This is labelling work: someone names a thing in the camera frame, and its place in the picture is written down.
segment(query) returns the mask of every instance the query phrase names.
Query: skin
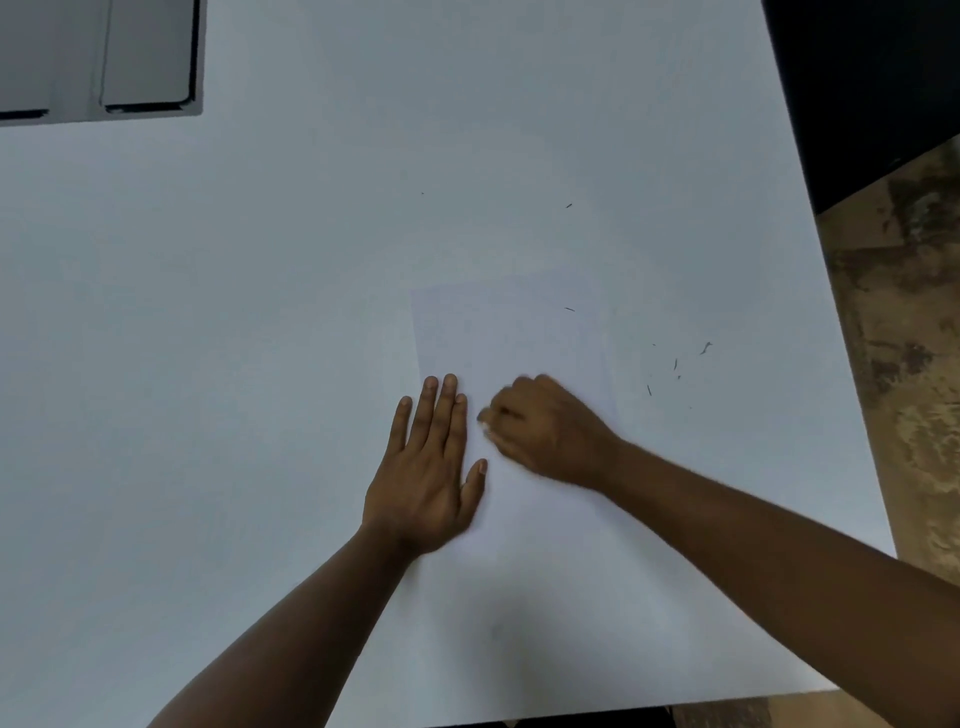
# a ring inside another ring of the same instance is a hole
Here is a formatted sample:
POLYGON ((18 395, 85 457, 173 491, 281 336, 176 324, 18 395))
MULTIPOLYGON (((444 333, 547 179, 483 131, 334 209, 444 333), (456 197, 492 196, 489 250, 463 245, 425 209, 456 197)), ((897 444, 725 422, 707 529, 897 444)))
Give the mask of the skin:
POLYGON ((771 636, 895 726, 960 726, 960 589, 616 437, 549 376, 478 419, 530 471, 606 496, 771 636))
POLYGON ((463 533, 484 492, 479 460, 461 486, 467 399, 428 377, 410 436, 400 400, 360 528, 163 709, 152 728, 323 726, 407 568, 463 533))
MULTIPOLYGON (((357 533, 178 694, 153 728, 323 726, 410 564, 466 530, 467 403, 447 376, 400 401, 357 533)), ((960 589, 817 522, 631 445, 549 376, 477 418, 533 473, 594 490, 658 533, 747 615, 895 726, 960 726, 960 589)))

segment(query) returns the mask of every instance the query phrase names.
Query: flat open hand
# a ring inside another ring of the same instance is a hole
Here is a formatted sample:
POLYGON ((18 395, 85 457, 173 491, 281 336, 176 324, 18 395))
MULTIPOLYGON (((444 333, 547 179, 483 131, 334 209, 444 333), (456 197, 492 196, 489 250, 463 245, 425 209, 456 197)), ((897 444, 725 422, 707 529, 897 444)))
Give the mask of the flat open hand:
POLYGON ((457 377, 447 375, 437 397, 437 379, 423 383, 407 439, 412 401, 400 400, 383 462, 364 501, 363 524, 386 526, 419 556, 463 533, 484 492, 487 461, 478 460, 460 485, 467 447, 467 398, 457 377))
POLYGON ((556 380, 521 376, 477 417, 500 452, 534 473, 599 489, 622 441, 556 380))

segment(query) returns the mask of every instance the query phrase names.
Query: stained concrete floor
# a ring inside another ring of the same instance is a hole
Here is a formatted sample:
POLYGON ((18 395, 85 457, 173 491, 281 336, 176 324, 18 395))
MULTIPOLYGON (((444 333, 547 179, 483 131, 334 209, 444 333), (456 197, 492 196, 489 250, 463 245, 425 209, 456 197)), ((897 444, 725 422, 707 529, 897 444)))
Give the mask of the stained concrete floor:
MULTIPOLYGON (((960 137, 819 216, 903 561, 960 585, 960 137)), ((842 692, 678 706, 680 728, 876 728, 842 692)))

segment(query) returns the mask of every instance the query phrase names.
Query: gray panel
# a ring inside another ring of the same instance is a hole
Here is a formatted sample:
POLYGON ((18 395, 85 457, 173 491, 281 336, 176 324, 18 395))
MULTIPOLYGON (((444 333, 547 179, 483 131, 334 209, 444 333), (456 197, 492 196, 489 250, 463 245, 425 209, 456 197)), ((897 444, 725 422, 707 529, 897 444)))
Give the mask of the gray panel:
POLYGON ((113 0, 104 106, 189 99, 194 6, 195 0, 113 0))
POLYGON ((0 0, 0 113, 49 109, 61 0, 0 0))

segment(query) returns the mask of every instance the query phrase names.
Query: white table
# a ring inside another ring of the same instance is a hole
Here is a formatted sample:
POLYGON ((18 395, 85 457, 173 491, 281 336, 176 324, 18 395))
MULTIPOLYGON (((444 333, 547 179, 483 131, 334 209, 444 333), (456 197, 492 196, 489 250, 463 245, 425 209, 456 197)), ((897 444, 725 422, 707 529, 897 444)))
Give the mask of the white table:
MULTIPOLYGON (((206 56, 202 117, 0 134, 0 724, 144 724, 348 538, 438 281, 589 270, 626 435, 893 552, 759 2, 213 0, 206 56)), ((516 595, 471 684, 414 574, 334 723, 825 685, 614 543, 586 663, 516 595)))

